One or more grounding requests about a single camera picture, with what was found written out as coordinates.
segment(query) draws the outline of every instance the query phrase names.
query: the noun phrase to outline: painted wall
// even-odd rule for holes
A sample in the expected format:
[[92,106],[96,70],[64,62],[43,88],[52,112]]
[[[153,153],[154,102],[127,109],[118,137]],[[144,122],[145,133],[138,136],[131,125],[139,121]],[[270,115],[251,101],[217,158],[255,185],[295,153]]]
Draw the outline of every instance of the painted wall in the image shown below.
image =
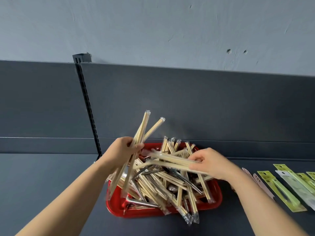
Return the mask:
[[0,0],[0,59],[72,62],[73,54],[89,52],[99,63],[315,75],[314,6],[315,0]]

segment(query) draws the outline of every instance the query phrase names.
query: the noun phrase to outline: person's right hand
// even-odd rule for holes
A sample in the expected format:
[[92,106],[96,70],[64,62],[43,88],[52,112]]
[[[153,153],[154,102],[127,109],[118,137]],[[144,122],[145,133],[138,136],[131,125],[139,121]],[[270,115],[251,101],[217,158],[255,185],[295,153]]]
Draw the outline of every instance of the person's right hand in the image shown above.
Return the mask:
[[188,159],[201,162],[191,164],[189,169],[207,172],[216,179],[229,181],[229,176],[240,170],[238,166],[212,148],[196,151]]

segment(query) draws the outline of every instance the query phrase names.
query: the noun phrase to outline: pile of chopsticks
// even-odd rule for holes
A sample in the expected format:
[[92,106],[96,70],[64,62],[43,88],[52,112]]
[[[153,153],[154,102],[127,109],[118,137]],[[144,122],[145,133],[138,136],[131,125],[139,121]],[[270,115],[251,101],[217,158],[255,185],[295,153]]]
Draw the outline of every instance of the pile of chopsticks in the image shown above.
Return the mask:
[[[144,134],[149,116],[150,111],[147,110],[131,145],[144,142],[165,121],[160,118]],[[109,176],[111,183],[106,199],[111,198],[118,186],[122,189],[121,197],[126,198],[126,202],[135,209],[159,208],[167,215],[170,213],[167,207],[174,206],[188,225],[199,223],[197,203],[203,198],[209,203],[215,202],[206,183],[212,177],[206,172],[189,169],[190,164],[198,163],[187,159],[195,145],[186,142],[186,147],[179,149],[180,144],[180,139],[175,143],[175,138],[169,140],[164,137],[159,151],[142,151],[143,160],[138,158],[138,153],[133,154],[129,162]]]

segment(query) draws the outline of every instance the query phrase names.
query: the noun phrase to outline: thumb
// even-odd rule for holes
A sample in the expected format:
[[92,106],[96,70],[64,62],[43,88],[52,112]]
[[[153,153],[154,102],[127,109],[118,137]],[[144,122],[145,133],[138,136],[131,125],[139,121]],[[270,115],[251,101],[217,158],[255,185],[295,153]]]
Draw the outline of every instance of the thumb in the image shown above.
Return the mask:
[[133,153],[136,153],[137,151],[140,151],[143,147],[144,147],[144,143],[139,143],[130,147],[130,151],[133,154]]
[[192,163],[188,166],[191,170],[198,170],[198,171],[204,171],[203,170],[203,164],[202,163]]

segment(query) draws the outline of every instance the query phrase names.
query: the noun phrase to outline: red plastic tray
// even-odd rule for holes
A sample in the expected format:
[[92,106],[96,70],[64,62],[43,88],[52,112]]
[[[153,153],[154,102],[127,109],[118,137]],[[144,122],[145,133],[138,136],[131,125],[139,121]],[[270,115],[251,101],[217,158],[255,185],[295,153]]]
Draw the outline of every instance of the red plastic tray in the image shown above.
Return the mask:
[[[144,149],[151,150],[152,148],[156,150],[160,150],[161,143],[145,143]],[[181,143],[179,149],[183,149],[186,147],[185,143]],[[215,203],[198,203],[198,210],[211,210],[220,206],[222,203],[222,192],[221,189],[215,179],[207,181],[209,189],[212,193],[213,198],[215,199]],[[111,199],[106,201],[106,206],[109,212],[117,217],[124,218],[137,218],[137,217],[151,217],[151,216],[163,216],[163,212],[160,209],[125,209],[123,207],[126,199],[120,198],[121,189],[117,186]],[[168,210],[171,213],[178,213],[177,210],[170,206]]]

